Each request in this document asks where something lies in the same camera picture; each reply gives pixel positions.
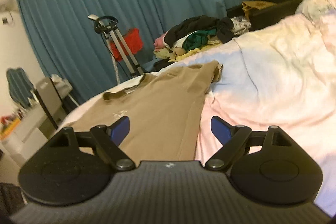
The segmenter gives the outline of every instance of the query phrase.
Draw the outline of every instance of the brown paper bag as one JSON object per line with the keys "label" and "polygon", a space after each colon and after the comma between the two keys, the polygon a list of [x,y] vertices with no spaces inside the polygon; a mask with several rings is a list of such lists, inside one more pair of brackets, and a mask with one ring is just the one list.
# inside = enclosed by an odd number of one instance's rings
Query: brown paper bag
{"label": "brown paper bag", "polygon": [[249,19],[249,11],[253,8],[256,8],[258,10],[271,7],[275,5],[274,2],[268,2],[268,1],[262,1],[262,0],[249,0],[249,1],[243,1],[243,10],[245,13],[245,17]]}

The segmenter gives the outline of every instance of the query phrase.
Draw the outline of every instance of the red cloth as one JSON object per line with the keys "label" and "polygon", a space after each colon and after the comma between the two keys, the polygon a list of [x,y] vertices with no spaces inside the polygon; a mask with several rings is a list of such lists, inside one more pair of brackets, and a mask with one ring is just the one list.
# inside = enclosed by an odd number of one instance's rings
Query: red cloth
{"label": "red cloth", "polygon": [[[125,39],[125,42],[128,45],[129,49],[131,50],[131,53],[136,54],[138,51],[142,49],[143,43],[139,35],[139,29],[134,28],[129,30],[128,33],[123,36],[123,38]],[[128,52],[125,50],[125,47],[121,42],[120,45],[124,53],[128,55]],[[121,61],[122,57],[120,55],[120,52],[118,51],[113,41],[110,41],[110,46],[115,59],[117,61]]]}

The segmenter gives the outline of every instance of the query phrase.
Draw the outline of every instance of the black armchair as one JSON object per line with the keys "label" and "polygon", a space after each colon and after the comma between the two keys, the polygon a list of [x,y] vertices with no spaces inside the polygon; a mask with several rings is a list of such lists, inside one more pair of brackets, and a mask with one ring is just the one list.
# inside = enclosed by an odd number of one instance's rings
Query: black armchair
{"label": "black armchair", "polygon": [[[275,2],[276,5],[258,10],[251,9],[249,12],[249,19],[253,31],[261,30],[268,26],[278,23],[286,16],[294,15],[296,8],[303,0],[263,0]],[[242,5],[238,5],[227,9],[227,16],[229,18],[235,16],[245,15]]]}

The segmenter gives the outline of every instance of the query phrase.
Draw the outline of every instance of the brown t-shirt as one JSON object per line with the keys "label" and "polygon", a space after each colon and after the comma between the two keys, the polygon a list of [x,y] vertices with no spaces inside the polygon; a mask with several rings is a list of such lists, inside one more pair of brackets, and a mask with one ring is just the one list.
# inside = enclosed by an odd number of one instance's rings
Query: brown t-shirt
{"label": "brown t-shirt", "polygon": [[217,61],[174,67],[158,76],[144,74],[140,84],[117,93],[106,92],[71,126],[76,132],[122,116],[130,132],[119,148],[136,164],[141,160],[193,160],[204,97],[221,76]]}

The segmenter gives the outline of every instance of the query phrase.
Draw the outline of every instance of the wall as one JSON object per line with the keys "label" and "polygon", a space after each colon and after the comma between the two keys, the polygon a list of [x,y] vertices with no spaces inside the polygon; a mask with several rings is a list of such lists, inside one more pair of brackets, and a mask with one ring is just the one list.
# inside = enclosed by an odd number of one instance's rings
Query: wall
{"label": "wall", "polygon": [[[0,13],[0,116],[10,114],[15,109],[15,104],[8,92],[7,68],[23,68],[33,84],[44,77],[19,13],[11,12],[11,14],[13,22],[8,12]],[[9,25],[2,24],[3,17],[7,17]]]}

